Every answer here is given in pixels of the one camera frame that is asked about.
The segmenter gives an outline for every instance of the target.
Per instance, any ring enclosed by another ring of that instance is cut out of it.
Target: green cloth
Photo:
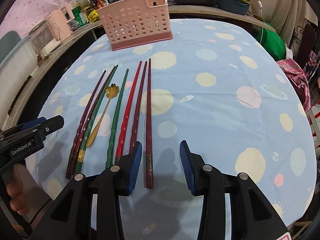
[[[256,40],[262,45],[262,47],[264,47],[264,49],[271,55],[271,57],[273,57],[275,61],[286,58],[285,43],[277,33],[269,31],[265,28],[261,28],[261,30],[258,32]]]

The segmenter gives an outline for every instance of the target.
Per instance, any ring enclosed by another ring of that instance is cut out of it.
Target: pink fabric
[[[0,38],[9,31],[16,31],[20,37],[51,11],[70,0],[16,0],[0,26]]]
[[[306,100],[304,103],[301,103],[303,105],[303,109],[308,112],[310,110],[310,90],[306,75],[293,59],[279,60],[277,61],[277,64],[295,88],[303,89]]]

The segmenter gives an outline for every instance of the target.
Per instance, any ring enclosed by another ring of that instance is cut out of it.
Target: pink plastic basket
[[[113,51],[173,38],[167,0],[121,0],[97,12]]]

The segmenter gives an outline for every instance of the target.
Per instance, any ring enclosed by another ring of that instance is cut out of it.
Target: pink appliance
[[[68,23],[74,20],[75,16],[68,3],[64,3],[59,8],[53,10],[45,19],[57,40],[64,41],[73,33]]]

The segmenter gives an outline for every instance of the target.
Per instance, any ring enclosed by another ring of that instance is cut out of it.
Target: green chopstick
[[[122,82],[121,90],[119,93],[119,98],[117,101],[115,114],[113,116],[111,133],[110,133],[110,138],[109,138],[109,147],[108,147],[108,151],[107,151],[106,169],[109,168],[113,164],[113,153],[114,153],[114,149],[115,149],[116,131],[117,131],[117,126],[118,126],[118,121],[119,121],[121,101],[122,101],[125,82],[127,81],[128,73],[129,73],[129,69],[127,68],[127,71],[125,72],[124,79]]]
[[[85,131],[85,134],[84,134],[84,138],[82,140],[82,143],[81,143],[81,148],[80,148],[80,151],[79,151],[79,156],[78,156],[78,159],[77,159],[77,164],[76,164],[76,171],[75,171],[75,174],[78,174],[78,173],[81,173],[81,169],[82,169],[82,163],[83,163],[83,160],[84,160],[84,154],[85,154],[85,150],[87,149],[87,140],[90,136],[90,133],[91,133],[91,129],[92,129],[92,126],[94,124],[94,120],[96,119],[96,116],[97,116],[97,113],[99,111],[99,108],[101,106],[101,103],[102,103],[102,100],[106,94],[106,89],[107,87],[109,86],[116,70],[118,68],[118,65],[116,65],[113,73],[111,74],[108,82],[106,83],[104,89],[103,89],[103,92],[102,94],[100,95],[99,97],[99,101],[97,102],[97,105],[96,107],[94,108],[94,111],[92,113],[92,116],[91,116],[91,119],[89,121],[89,124],[88,124],[88,127],[87,127],[87,130]]]

